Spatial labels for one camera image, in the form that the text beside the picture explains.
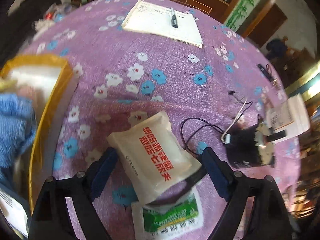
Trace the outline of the green white seed packet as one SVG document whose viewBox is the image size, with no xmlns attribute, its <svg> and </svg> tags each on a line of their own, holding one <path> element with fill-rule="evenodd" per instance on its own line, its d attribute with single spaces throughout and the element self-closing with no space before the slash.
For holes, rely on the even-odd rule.
<svg viewBox="0 0 320 240">
<path fill-rule="evenodd" d="M 135 239 L 176 239 L 203 227 L 200 195 L 193 187 L 174 204 L 131 204 Z"/>
</svg>

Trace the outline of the blue knitted towel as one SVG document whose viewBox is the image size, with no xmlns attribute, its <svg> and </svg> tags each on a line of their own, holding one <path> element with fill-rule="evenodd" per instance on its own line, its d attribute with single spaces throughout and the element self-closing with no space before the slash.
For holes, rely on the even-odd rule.
<svg viewBox="0 0 320 240">
<path fill-rule="evenodd" d="M 33 144 L 37 122 L 32 101 L 1 94 L 1 184 L 13 190 L 14 163 Z"/>
</svg>

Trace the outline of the white red-text sachet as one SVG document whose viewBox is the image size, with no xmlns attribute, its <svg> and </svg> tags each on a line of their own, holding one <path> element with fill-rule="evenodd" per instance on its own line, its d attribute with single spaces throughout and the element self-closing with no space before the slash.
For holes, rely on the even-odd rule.
<svg viewBox="0 0 320 240">
<path fill-rule="evenodd" d="M 116 149 L 141 204 L 155 201 L 167 189 L 197 172 L 201 164 L 184 150 L 165 111 L 107 137 Z"/>
</svg>

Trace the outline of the black electric motor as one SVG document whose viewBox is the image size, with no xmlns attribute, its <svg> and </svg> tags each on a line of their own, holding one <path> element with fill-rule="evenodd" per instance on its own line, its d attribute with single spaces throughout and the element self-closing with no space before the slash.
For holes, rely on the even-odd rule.
<svg viewBox="0 0 320 240">
<path fill-rule="evenodd" d="M 257 124 L 245 129 L 230 129 L 223 137 L 229 164 L 233 168 L 276 165 L 274 142 L 286 137 L 286 131 L 275 132 L 259 115 Z"/>
</svg>

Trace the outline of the white plastic jar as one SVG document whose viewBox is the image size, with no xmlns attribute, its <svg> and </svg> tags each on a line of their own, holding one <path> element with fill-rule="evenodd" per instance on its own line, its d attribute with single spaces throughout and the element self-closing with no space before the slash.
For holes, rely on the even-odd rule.
<svg viewBox="0 0 320 240">
<path fill-rule="evenodd" d="M 311 127 L 308 111 L 301 94 L 288 98 L 281 105 L 266 111 L 266 123 L 272 129 L 272 142 L 297 137 Z"/>
</svg>

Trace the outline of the purple floral tablecloth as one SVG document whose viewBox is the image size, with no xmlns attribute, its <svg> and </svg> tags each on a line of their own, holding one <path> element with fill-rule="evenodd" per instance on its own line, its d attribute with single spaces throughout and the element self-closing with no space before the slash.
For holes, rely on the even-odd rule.
<svg viewBox="0 0 320 240">
<path fill-rule="evenodd" d="M 124 31 L 121 23 L 138 0 L 96 0 L 48 29 L 26 54 L 51 53 L 67 59 L 78 80 L 48 153 L 33 157 L 31 194 L 39 195 L 40 173 L 71 178 L 107 149 L 107 136 L 166 111 L 178 142 L 195 153 L 226 149 L 210 123 L 227 128 L 242 103 L 238 121 L 248 127 L 269 104 L 287 98 L 258 65 L 278 73 L 263 53 L 215 19 L 169 0 L 145 0 L 195 18 L 203 47 L 152 34 Z"/>
</svg>

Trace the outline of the yellow-rimmed white storage box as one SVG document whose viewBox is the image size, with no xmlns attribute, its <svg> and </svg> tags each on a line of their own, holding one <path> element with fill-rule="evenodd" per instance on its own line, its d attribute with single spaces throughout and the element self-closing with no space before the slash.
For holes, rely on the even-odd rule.
<svg viewBox="0 0 320 240">
<path fill-rule="evenodd" d="M 28 86 L 36 94 L 37 132 L 28 168 L 28 202 L 33 211 L 44 180 L 52 175 L 63 119 L 78 82 L 68 60 L 53 54 L 16 56 L 3 66 L 1 77 L 15 79 L 17 88 Z"/>
</svg>

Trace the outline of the person in dark clothes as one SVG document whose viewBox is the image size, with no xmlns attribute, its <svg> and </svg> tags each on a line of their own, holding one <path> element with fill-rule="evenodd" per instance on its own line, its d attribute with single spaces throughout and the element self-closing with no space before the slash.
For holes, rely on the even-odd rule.
<svg viewBox="0 0 320 240">
<path fill-rule="evenodd" d="M 267 54 L 265 56 L 268 61 L 282 58 L 290 52 L 289 47 L 286 45 L 287 40 L 288 37 L 284 36 L 283 38 L 275 38 L 268 42 L 266 45 Z"/>
</svg>

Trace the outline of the black leather sofa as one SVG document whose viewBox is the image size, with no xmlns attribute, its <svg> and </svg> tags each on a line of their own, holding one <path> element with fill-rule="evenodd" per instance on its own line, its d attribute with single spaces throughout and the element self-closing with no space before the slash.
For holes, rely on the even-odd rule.
<svg viewBox="0 0 320 240">
<path fill-rule="evenodd" d="M 33 23 L 43 18 L 53 4 L 61 4 L 61 0 L 24 0 L 14 12 L 1 19 L 1 66 L 35 34 Z"/>
</svg>

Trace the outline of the black marker pen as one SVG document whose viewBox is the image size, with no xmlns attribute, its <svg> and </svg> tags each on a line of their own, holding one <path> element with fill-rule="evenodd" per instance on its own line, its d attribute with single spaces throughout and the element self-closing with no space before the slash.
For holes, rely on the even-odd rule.
<svg viewBox="0 0 320 240">
<path fill-rule="evenodd" d="M 170 8 L 170 10 L 171 10 L 171 25 L 174 28 L 178 28 L 178 23 L 177 23 L 175 11 L 173 8 Z"/>
</svg>

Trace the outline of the white paper notepad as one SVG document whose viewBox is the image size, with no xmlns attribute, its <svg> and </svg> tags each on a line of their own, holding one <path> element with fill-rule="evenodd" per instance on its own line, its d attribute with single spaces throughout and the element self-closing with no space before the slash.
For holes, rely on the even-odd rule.
<svg viewBox="0 0 320 240">
<path fill-rule="evenodd" d="M 123 20 L 123 30 L 154 34 L 203 47 L 203 40 L 193 15 L 175 11 L 178 28 L 171 25 L 170 8 L 138 0 Z"/>
</svg>

